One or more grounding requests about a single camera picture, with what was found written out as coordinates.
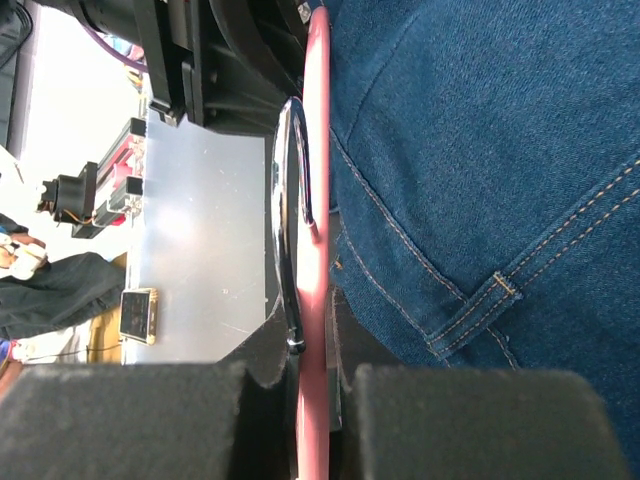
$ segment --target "blue denim jeans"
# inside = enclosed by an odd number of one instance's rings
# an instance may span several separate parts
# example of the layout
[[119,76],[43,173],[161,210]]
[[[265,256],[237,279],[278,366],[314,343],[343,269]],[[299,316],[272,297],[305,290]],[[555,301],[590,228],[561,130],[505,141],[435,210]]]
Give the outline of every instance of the blue denim jeans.
[[640,2],[324,3],[359,321],[409,364],[581,374],[640,474]]

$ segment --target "black cloth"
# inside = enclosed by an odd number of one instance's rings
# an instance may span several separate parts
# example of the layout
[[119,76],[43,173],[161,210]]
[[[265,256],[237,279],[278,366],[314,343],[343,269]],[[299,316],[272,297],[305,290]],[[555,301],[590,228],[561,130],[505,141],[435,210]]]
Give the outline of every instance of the black cloth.
[[[27,230],[0,214],[9,233]],[[100,255],[59,260],[27,281],[0,279],[0,337],[33,337],[83,323],[119,305],[125,271]]]

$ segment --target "table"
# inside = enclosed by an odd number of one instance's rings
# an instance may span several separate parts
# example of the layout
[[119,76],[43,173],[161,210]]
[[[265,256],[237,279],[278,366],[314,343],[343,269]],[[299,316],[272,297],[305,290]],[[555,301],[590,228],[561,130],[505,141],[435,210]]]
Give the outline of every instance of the table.
[[277,295],[265,274],[269,141],[186,119],[170,127],[155,112],[147,139],[127,282],[158,289],[158,331],[153,346],[126,341],[123,363],[217,361],[264,322]]

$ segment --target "pink handle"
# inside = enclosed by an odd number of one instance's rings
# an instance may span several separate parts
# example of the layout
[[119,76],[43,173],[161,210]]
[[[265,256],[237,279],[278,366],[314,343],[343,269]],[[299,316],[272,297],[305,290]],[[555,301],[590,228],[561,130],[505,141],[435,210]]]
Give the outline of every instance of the pink handle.
[[315,228],[298,222],[296,283],[307,349],[300,357],[298,472],[300,480],[329,477],[329,384],[325,301],[329,288],[329,12],[311,16],[303,105],[309,139]]

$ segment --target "metal hook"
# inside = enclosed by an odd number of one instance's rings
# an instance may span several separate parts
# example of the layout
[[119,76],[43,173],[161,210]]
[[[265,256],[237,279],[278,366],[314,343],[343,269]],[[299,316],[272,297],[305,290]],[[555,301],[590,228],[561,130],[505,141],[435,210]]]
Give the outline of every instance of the metal hook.
[[285,103],[280,112],[273,144],[271,163],[271,228],[276,276],[282,304],[287,318],[291,353],[300,354],[305,349],[300,301],[295,283],[289,237],[289,205],[287,173],[289,161],[299,167],[300,215],[309,228],[317,232],[311,207],[311,176],[309,172],[309,142],[302,102],[295,97]]

